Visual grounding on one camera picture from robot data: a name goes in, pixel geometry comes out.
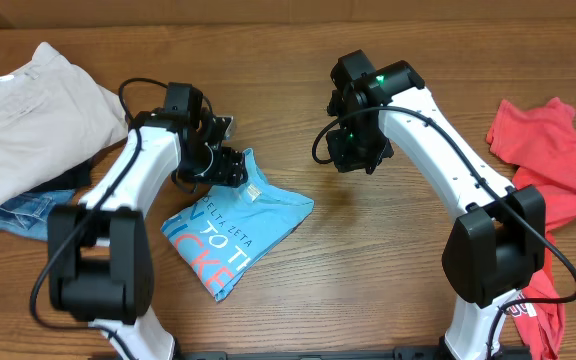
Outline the light blue t-shirt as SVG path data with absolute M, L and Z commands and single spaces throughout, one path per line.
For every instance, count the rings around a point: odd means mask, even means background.
M 270 184 L 251 148 L 244 157 L 247 182 L 236 188 L 212 187 L 161 227 L 217 302 L 314 209 L 312 199 Z

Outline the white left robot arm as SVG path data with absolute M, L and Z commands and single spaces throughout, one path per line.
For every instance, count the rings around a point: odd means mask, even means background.
M 76 205 L 54 207 L 47 222 L 48 260 L 29 310 L 49 287 L 52 307 L 74 319 L 71 330 L 97 330 L 120 359 L 180 359 L 177 339 L 151 303 L 154 268 L 145 217 L 166 181 L 236 188 L 247 180 L 242 153 L 223 146 L 231 116 L 186 83 L 165 85 L 162 106 L 125 114 L 125 147 L 102 181 Z

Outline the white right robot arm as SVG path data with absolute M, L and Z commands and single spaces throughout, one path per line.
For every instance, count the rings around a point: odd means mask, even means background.
M 373 173 L 400 148 L 453 221 L 442 268 L 456 293 L 451 325 L 435 345 L 397 347 L 396 359 L 528 359 L 499 341 L 506 311 L 544 266 L 545 201 L 516 189 L 451 126 L 405 61 L 376 69 L 363 51 L 330 73 L 333 122 L 320 133 L 341 173 Z

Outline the dark folded garment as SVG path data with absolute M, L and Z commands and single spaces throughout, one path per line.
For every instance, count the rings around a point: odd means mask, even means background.
M 92 167 L 93 160 L 88 159 L 65 171 L 61 175 L 35 186 L 30 190 L 30 192 L 38 193 L 58 190 L 75 190 L 82 187 L 87 187 L 92 183 L 90 176 Z

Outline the beige folded trousers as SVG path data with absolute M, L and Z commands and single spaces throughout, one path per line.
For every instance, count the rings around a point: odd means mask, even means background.
M 0 205 L 127 135 L 116 94 L 43 42 L 0 76 Z

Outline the folded blue jeans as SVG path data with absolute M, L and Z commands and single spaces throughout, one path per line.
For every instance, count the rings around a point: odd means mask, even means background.
M 46 241 L 47 220 L 56 205 L 68 204 L 74 190 L 23 193 L 0 205 L 0 231 Z

